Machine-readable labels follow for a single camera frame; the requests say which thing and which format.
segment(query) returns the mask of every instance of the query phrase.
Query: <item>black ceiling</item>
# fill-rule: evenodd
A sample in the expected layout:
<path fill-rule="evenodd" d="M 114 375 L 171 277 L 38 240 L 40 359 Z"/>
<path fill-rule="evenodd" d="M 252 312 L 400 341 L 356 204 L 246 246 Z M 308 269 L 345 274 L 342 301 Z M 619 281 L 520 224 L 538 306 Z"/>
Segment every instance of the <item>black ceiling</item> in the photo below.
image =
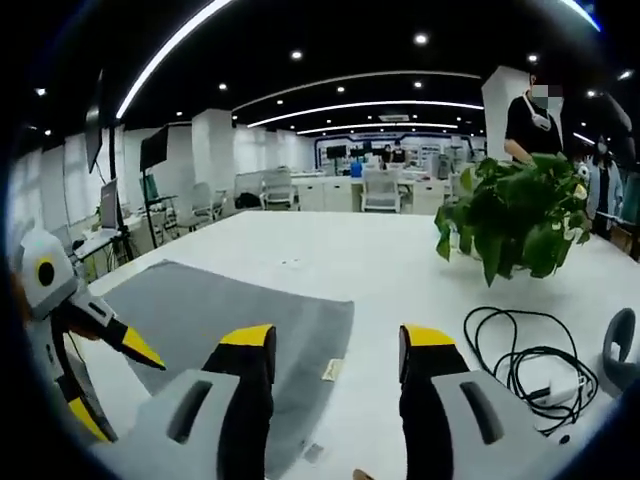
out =
<path fill-rule="evenodd" d="M 162 44 L 210 0 L 49 2 L 29 53 L 38 53 L 26 110 L 23 149 L 81 131 L 94 78 L 105 71 L 105 120 Z M 480 79 L 433 75 L 360 78 L 286 93 L 237 110 L 239 123 L 308 108 L 363 101 L 437 100 L 482 105 L 480 88 L 498 65 L 528 67 L 536 52 L 565 87 L 570 122 L 589 120 L 587 88 L 608 89 L 623 68 L 640 67 L 631 19 L 597 1 L 602 33 L 559 0 L 234 0 L 188 37 L 156 70 L 123 118 L 126 128 L 161 126 L 176 112 L 189 119 L 206 108 L 234 110 L 265 95 L 334 77 L 391 70 L 463 72 Z M 417 32 L 429 43 L 413 43 Z M 304 57 L 293 62 L 299 49 Z M 637 86 L 637 77 L 629 82 Z M 415 89 L 420 80 L 423 88 Z M 220 83 L 228 85 L 221 92 Z M 342 94 L 336 87 L 345 87 Z M 462 133 L 484 129 L 482 111 L 448 107 L 368 107 L 270 124 L 296 130 L 367 123 L 368 115 L 405 113 L 429 123 L 464 121 Z M 51 129 L 54 135 L 43 136 Z"/>

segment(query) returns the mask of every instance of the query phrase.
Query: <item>face mask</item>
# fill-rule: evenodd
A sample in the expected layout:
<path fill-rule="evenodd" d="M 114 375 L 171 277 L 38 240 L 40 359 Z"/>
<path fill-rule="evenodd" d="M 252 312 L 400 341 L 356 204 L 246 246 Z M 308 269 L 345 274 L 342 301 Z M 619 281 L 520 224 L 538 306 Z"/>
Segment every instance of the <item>face mask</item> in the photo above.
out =
<path fill-rule="evenodd" d="M 529 99 L 526 95 L 523 95 L 522 98 L 524 98 L 524 101 L 529 107 L 529 111 L 531 112 L 531 121 L 533 122 L 533 124 L 541 130 L 544 130 L 545 132 L 551 130 L 551 120 L 549 120 L 548 117 L 536 113 L 531 106 L 531 103 L 529 103 Z"/>

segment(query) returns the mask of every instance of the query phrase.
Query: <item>gray cloth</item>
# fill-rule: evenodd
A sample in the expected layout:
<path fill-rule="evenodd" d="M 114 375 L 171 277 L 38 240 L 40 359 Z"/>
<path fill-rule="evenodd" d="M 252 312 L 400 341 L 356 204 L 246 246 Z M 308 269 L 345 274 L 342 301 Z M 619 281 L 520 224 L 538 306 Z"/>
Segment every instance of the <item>gray cloth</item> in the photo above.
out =
<path fill-rule="evenodd" d="M 274 415 L 267 476 L 277 480 L 306 447 L 333 383 L 329 361 L 344 358 L 353 302 L 292 295 L 173 262 L 159 263 L 113 289 L 105 300 L 162 358 L 162 372 L 130 362 L 156 394 L 187 369 L 202 368 L 220 339 L 242 327 L 273 324 L 277 334 Z"/>

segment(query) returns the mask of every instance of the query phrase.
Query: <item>white table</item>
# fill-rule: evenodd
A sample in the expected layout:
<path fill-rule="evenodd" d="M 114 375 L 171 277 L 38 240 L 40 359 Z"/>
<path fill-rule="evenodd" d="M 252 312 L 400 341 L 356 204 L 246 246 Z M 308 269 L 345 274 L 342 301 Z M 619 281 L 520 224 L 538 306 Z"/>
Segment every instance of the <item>white table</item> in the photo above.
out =
<path fill-rule="evenodd" d="M 375 241 L 354 240 L 363 237 Z M 353 300 L 344 369 L 309 439 L 325 450 L 315 465 L 299 460 L 285 478 L 348 479 L 354 468 L 361 468 L 375 478 L 397 479 L 406 465 L 398 413 L 401 323 L 443 330 L 456 339 L 467 363 L 477 367 L 462 332 L 471 309 L 493 305 L 544 311 L 567 325 L 581 359 L 593 367 L 611 317 L 622 307 L 640 312 L 638 265 L 599 238 L 574 247 L 553 277 L 536 280 L 523 272 L 511 281 L 496 279 L 491 289 L 475 260 L 452 253 L 448 264 L 438 257 L 437 238 L 433 219 L 424 216 L 246 212 L 154 250 L 90 288 L 104 294 L 168 259 L 291 293 Z M 506 322 L 486 326 L 481 341 L 490 364 L 507 351 L 511 333 Z M 541 344 L 570 348 L 552 322 L 521 321 L 518 347 Z M 92 348 L 90 342 L 83 347 Z M 96 367 L 88 363 L 90 371 Z M 109 365 L 99 363 L 106 375 Z M 99 394 L 103 406 L 117 402 L 122 391 L 111 387 L 109 395 Z M 611 403 L 606 394 L 598 395 L 584 419 L 570 429 L 584 433 L 593 428 Z"/>

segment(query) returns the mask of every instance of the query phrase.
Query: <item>white cabinet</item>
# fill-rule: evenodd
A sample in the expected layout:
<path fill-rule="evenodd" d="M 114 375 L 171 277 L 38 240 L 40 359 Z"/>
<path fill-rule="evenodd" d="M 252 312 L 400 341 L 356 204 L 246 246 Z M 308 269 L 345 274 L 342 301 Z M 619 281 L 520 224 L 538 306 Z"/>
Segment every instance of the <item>white cabinet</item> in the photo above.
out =
<path fill-rule="evenodd" d="M 416 182 L 413 186 L 413 213 L 435 215 L 444 202 L 445 181 Z"/>
<path fill-rule="evenodd" d="M 323 212 L 325 210 L 324 189 L 322 187 L 323 185 L 320 183 L 298 187 L 300 210 L 303 212 Z"/>
<path fill-rule="evenodd" d="M 330 181 L 324 184 L 324 210 L 326 212 L 352 212 L 351 181 Z"/>

